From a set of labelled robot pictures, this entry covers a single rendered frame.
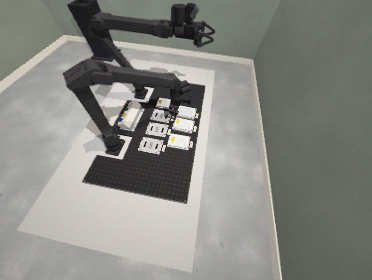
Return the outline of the white operator panel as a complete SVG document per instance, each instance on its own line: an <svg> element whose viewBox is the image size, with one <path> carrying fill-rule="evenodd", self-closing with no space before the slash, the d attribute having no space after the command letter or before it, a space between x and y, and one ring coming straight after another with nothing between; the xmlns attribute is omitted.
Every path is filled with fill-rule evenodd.
<svg viewBox="0 0 372 280"><path fill-rule="evenodd" d="M144 110L136 100L130 102L117 125L120 129L134 132Z"/></svg>

